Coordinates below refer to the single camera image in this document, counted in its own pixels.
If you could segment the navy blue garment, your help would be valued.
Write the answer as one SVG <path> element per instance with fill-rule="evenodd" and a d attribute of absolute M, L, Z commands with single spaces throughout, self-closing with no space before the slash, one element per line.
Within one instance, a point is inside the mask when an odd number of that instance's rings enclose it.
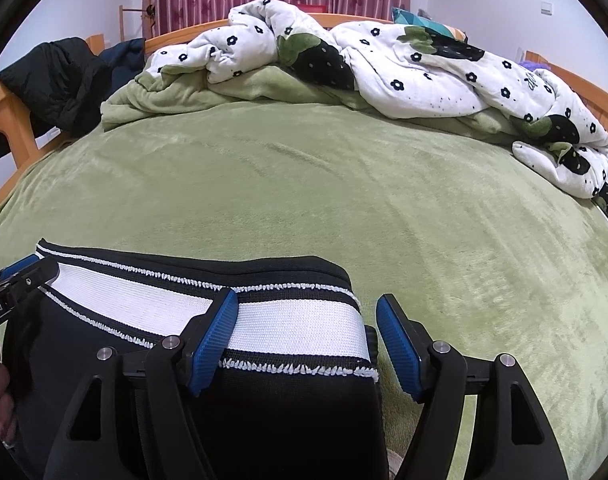
<path fill-rule="evenodd" d="M 131 81 L 144 69 L 146 51 L 144 38 L 135 38 L 103 50 L 99 58 L 111 69 L 112 87 L 118 89 Z"/>

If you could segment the white floral quilt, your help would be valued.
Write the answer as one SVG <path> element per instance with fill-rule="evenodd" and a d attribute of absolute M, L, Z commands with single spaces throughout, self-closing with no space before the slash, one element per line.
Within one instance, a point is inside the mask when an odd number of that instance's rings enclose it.
<path fill-rule="evenodd" d="M 356 91 L 393 119 L 462 117 L 491 108 L 515 128 L 513 155 L 563 192 L 591 198 L 608 178 L 608 133 L 546 68 L 420 25 L 353 21 L 331 29 L 281 0 L 235 6 L 225 26 L 149 58 L 154 78 L 205 70 L 212 84 L 278 64 L 303 81 Z"/>

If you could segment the white wall switch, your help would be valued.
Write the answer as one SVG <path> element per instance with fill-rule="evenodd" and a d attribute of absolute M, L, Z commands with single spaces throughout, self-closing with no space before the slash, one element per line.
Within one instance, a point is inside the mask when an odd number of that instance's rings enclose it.
<path fill-rule="evenodd" d="M 542 2 L 540 6 L 540 11 L 544 15 L 551 16 L 553 14 L 553 6 L 550 2 Z"/>

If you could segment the wooden bed frame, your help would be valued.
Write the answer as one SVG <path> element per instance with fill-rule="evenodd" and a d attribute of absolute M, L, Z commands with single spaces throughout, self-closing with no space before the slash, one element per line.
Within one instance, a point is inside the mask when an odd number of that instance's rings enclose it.
<path fill-rule="evenodd" d="M 310 13 L 309 15 L 326 29 L 342 23 L 367 19 L 365 16 L 335 13 Z M 187 42 L 199 35 L 200 32 L 223 26 L 226 23 L 226 20 L 212 21 L 153 37 L 152 39 L 146 40 L 144 52 L 146 52 L 146 55 L 150 55 L 156 49 L 165 47 L 167 44 L 181 44 L 182 42 Z M 102 52 L 104 48 L 104 37 L 102 34 L 90 36 L 85 41 L 94 54 Z M 572 87 L 579 94 L 584 101 L 584 104 L 589 107 L 589 110 L 591 110 L 593 115 L 599 119 L 600 123 L 605 126 L 608 132 L 608 93 L 606 91 L 595 84 L 592 84 L 592 82 L 587 79 L 566 70 L 566 68 L 548 61 L 539 53 L 526 50 L 522 58 L 529 62 L 542 63 L 550 66 L 555 75 L 562 78 L 569 87 Z M 9 196 L 10 192 L 16 186 L 16 182 L 19 181 L 19 178 L 22 177 L 22 174 L 24 174 L 28 168 L 35 162 L 38 162 L 42 156 L 55 150 L 71 137 L 68 132 L 61 132 L 44 145 L 39 145 L 34 138 L 30 122 L 30 111 L 23 102 L 1 82 L 0 133 L 7 139 L 13 161 L 16 164 L 14 173 L 8 177 L 4 185 L 1 185 L 0 187 L 0 204 Z"/>

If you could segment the black track pants white stripe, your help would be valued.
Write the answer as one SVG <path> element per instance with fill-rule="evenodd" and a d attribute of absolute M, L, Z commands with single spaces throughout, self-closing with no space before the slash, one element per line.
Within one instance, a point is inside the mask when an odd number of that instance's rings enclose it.
<path fill-rule="evenodd" d="M 29 479 L 384 479 L 377 336 L 318 257 L 41 240 L 0 271 Z"/>

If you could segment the teal patterned pillow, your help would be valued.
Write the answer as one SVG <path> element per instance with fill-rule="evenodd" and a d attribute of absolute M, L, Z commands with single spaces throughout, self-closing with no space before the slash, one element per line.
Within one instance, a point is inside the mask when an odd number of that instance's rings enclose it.
<path fill-rule="evenodd" d="M 438 34 L 451 37 L 458 41 L 468 41 L 466 33 L 459 28 L 432 21 L 425 16 L 413 14 L 405 9 L 396 8 L 396 6 L 392 8 L 392 18 L 393 22 L 396 24 L 423 26 L 432 29 L 433 32 L 438 32 Z"/>

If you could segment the black jacket on rail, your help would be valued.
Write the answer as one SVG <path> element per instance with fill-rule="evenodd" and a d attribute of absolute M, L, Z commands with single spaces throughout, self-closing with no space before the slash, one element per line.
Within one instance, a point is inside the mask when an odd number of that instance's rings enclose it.
<path fill-rule="evenodd" d="M 112 70 L 70 37 L 34 47 L 0 71 L 0 82 L 42 122 L 80 138 L 99 125 Z"/>

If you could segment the green plush bed blanket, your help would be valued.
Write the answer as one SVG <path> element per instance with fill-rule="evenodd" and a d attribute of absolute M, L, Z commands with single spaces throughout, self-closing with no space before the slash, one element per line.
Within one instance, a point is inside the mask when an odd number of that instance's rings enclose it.
<path fill-rule="evenodd" d="M 267 67 L 206 110 L 97 129 L 0 205 L 39 240 L 212 260 L 316 255 L 459 351 L 515 356 L 568 474 L 608 455 L 608 221 L 460 124 L 392 122 Z"/>

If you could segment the wooden coat rack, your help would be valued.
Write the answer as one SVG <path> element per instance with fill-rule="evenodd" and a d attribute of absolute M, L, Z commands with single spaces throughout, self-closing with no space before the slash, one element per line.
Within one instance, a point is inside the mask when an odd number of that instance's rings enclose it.
<path fill-rule="evenodd" d="M 120 41 L 151 37 L 156 10 L 152 0 L 137 0 L 118 6 L 118 38 Z"/>

